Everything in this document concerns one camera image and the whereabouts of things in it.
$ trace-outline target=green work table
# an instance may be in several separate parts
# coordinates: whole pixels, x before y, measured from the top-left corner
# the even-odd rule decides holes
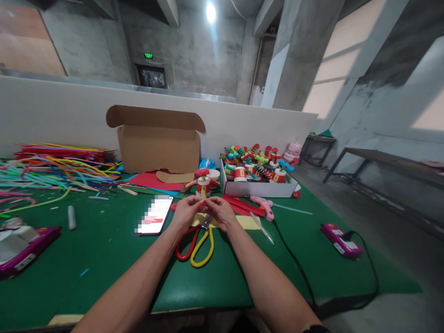
[[[62,192],[50,190],[20,191],[33,193],[38,203],[62,195]],[[86,313],[156,240],[155,236],[134,236],[152,195],[132,196],[122,191],[118,197],[105,201],[89,199],[91,193],[71,192],[59,202],[13,214],[33,227],[62,227],[62,235],[23,273],[0,281],[0,331],[42,327],[55,315]],[[320,231],[321,224],[328,222],[339,225],[344,231],[350,228],[304,186],[300,193],[300,199],[276,198],[273,201],[313,215],[278,207],[273,208],[273,212],[287,244],[307,274],[316,300],[372,293],[375,280],[368,257],[364,254],[357,261],[341,257]],[[68,230],[69,205],[75,208],[77,229],[74,231]],[[166,226],[172,217],[170,212]],[[271,245],[259,230],[248,231],[249,235],[310,301],[302,275],[276,228],[264,218],[261,221],[275,245]],[[172,257],[160,282],[153,313],[253,305],[227,237],[218,229],[213,234],[214,254],[203,268],[195,269],[189,260],[180,262]],[[206,256],[209,246],[210,242],[204,243],[196,261]],[[381,294],[421,292],[413,279],[371,246],[370,253],[379,276]],[[88,273],[80,277],[86,269]]]

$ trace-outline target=human hand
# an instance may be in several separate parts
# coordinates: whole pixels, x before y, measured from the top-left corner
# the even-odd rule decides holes
[[[184,234],[194,222],[194,216],[199,208],[202,198],[189,196],[177,203],[176,212],[170,227],[176,228],[180,234]]]
[[[204,212],[216,219],[222,231],[227,232],[233,223],[238,223],[230,204],[224,199],[210,197],[205,202]]]

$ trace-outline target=scissor handle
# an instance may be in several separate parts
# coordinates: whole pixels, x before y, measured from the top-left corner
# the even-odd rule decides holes
[[[194,257],[196,256],[196,254],[199,251],[199,249],[202,246],[202,244],[207,239],[208,234],[210,234],[210,242],[211,242],[210,252],[208,252],[207,257],[204,260],[202,260],[201,262],[197,263],[197,262],[194,261]],[[193,252],[191,254],[191,258],[190,258],[191,266],[193,266],[194,268],[200,268],[200,267],[205,266],[206,263],[210,260],[211,256],[213,255],[213,251],[214,251],[213,228],[210,227],[210,231],[205,231],[205,234],[203,235],[201,240],[197,243],[196,247],[194,248],[194,250],[193,250]]]
[[[185,238],[185,236],[187,236],[189,233],[192,233],[193,231],[196,231],[196,233],[194,234],[193,242],[190,245],[190,249],[188,250],[188,253],[186,255],[182,255],[180,253],[180,244],[182,243],[182,241]],[[188,229],[187,232],[182,236],[182,238],[179,240],[179,243],[177,243],[177,246],[176,246],[176,257],[177,257],[177,259],[179,259],[180,261],[188,260],[188,258],[191,256],[191,253],[193,252],[194,246],[196,244],[196,239],[197,239],[197,234],[198,233],[199,233],[199,226],[195,226],[195,227],[192,227],[192,228]]]

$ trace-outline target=yellow scissor handle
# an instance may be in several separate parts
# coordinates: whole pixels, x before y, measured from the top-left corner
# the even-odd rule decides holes
[[[199,251],[199,249],[202,246],[202,244],[207,239],[208,233],[210,234],[210,242],[211,242],[210,252],[208,252],[207,257],[204,260],[202,260],[201,262],[197,263],[197,262],[194,261],[194,257],[196,256],[196,254]],[[193,252],[191,253],[191,257],[190,257],[191,266],[193,266],[194,268],[200,268],[200,267],[205,266],[205,264],[210,260],[211,256],[213,255],[213,251],[214,251],[213,228],[210,227],[210,231],[209,232],[205,231],[205,234],[203,235],[201,240],[197,243],[196,247],[194,248]]]

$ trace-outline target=table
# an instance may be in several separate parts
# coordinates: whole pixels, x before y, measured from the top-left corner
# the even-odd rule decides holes
[[[28,190],[34,198],[46,201],[60,192]],[[322,223],[347,225],[304,186],[301,198],[273,199],[277,204],[313,212],[313,215],[274,208],[276,221],[292,252],[301,262],[319,302],[338,296],[359,296],[374,290],[368,258],[356,262],[342,258],[320,232]],[[96,300],[143,254],[156,237],[134,236],[134,229],[148,208],[151,195],[134,197],[125,192],[108,201],[88,199],[90,193],[70,193],[51,205],[23,210],[30,225],[62,226],[58,238],[26,271],[13,279],[0,281],[0,331],[42,327],[54,315],[84,314]],[[77,229],[68,230],[67,206],[75,208]],[[173,213],[167,219],[171,222]],[[261,219],[274,239],[272,246],[261,231],[248,231],[265,254],[309,299],[304,280],[285,250],[276,228]],[[214,230],[215,250],[201,269],[175,256],[169,262],[152,313],[196,308],[246,308],[253,305],[247,283],[226,235]],[[196,260],[206,255],[205,242]],[[418,284],[379,252],[370,249],[382,294],[416,293]],[[80,278],[85,270],[89,272]]]
[[[313,142],[322,142],[322,143],[327,144],[327,150],[325,151],[325,153],[322,157],[315,158],[315,157],[312,157],[311,155],[307,154],[307,150]],[[305,160],[306,162],[308,162],[309,164],[311,164],[315,167],[322,167],[325,159],[327,158],[328,154],[332,150],[335,142],[336,142],[336,138],[334,138],[334,137],[312,136],[312,135],[307,136],[304,146],[302,147],[301,156],[300,156],[298,165],[301,165],[302,161]]]
[[[334,170],[341,162],[342,158],[345,156],[346,153],[356,155],[359,157],[364,158],[361,165],[357,168],[357,170],[354,173],[336,173]],[[385,206],[394,210],[396,213],[402,215],[403,217],[408,218],[409,220],[412,220],[414,223],[416,223],[420,228],[425,230],[426,232],[430,233],[431,235],[440,238],[444,240],[444,234],[442,232],[443,225],[441,222],[436,221],[432,219],[431,217],[428,217],[421,212],[406,206],[405,204],[397,201],[396,199],[393,199],[392,197],[389,197],[387,194],[382,193],[376,189],[374,189],[371,186],[368,186],[364,183],[362,183],[359,180],[359,175],[361,172],[371,163],[376,162],[378,165],[385,167],[387,169],[390,169],[400,175],[409,177],[411,179],[414,179],[416,181],[419,181],[421,183],[436,187],[438,189],[444,190],[444,176],[438,175],[437,170],[435,168],[432,168],[430,166],[427,166],[425,164],[422,164],[418,161],[410,160],[404,157],[388,154],[381,152],[379,150],[373,150],[373,149],[359,149],[359,148],[344,148],[342,150],[341,155],[337,158],[335,163],[333,164],[330,171],[325,176],[323,183],[326,183],[330,176],[332,175],[338,175],[346,177],[350,184],[356,183],[362,186],[363,188],[376,193],[377,195],[395,203],[397,206],[400,206],[403,208],[403,210],[394,209],[393,205],[386,204]]]

